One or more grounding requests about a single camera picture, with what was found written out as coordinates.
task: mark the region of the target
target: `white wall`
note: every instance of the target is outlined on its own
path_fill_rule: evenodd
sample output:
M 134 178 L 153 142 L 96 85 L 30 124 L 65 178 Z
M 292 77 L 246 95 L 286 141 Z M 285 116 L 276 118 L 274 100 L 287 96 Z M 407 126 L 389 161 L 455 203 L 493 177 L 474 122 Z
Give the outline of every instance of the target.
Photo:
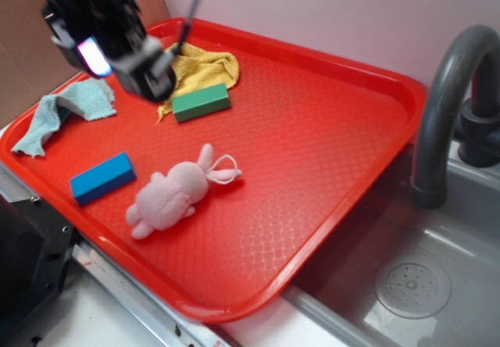
M 165 0 L 172 17 L 191 0 Z M 500 31 L 500 0 L 202 0 L 197 17 L 406 74 L 429 85 L 459 32 Z

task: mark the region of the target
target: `pink stuffed bunny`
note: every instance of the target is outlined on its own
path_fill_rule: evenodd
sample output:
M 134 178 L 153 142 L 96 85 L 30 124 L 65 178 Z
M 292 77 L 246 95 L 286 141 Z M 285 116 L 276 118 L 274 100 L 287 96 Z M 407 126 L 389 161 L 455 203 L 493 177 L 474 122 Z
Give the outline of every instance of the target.
M 235 168 L 214 170 L 224 158 L 233 161 Z M 154 230 L 165 230 L 182 218 L 192 216 L 195 213 L 193 204 L 205 197 L 209 181 L 228 184 L 242 175 L 236 161 L 229 155 L 212 163 L 213 147 L 205 144 L 197 163 L 179 163 L 170 169 L 166 177 L 154 173 L 151 181 L 137 194 L 135 204 L 127 210 L 127 222 L 134 227 L 132 238 L 146 238 Z

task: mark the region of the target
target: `blue sponge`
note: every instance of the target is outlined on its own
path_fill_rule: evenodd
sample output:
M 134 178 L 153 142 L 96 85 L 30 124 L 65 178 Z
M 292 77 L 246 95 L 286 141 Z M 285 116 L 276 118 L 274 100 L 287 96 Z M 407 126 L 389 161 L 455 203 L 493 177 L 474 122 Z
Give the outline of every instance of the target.
M 71 179 L 71 190 L 77 202 L 85 205 L 135 178 L 127 154 L 121 153 Z

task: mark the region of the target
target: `green block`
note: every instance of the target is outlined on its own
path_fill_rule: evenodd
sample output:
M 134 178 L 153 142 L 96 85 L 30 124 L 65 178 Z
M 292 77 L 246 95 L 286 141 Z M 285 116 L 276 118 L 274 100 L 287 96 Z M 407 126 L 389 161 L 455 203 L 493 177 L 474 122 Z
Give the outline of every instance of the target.
M 180 95 L 172 101 L 177 122 L 198 118 L 231 107 L 225 84 Z

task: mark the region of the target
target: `plastic tray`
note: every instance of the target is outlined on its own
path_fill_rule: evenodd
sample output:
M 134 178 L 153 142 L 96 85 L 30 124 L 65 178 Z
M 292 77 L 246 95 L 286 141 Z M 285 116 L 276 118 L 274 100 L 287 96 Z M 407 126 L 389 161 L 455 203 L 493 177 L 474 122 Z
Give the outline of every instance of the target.
M 169 46 L 181 24 L 149 31 Z M 425 91 L 396 73 L 201 20 L 189 42 L 236 55 L 241 77 L 230 109 L 155 125 L 158 105 L 127 94 L 112 75 L 116 116 L 71 116 L 44 146 L 46 157 L 32 159 L 10 149 L 34 106 L 3 135 L 0 159 L 161 299 L 220 323 L 280 293 L 412 137 Z M 211 185 L 194 216 L 133 240 L 124 214 L 150 174 L 195 161 L 206 142 L 215 158 L 231 154 L 243 177 Z M 78 206 L 70 179 L 120 152 L 137 180 Z

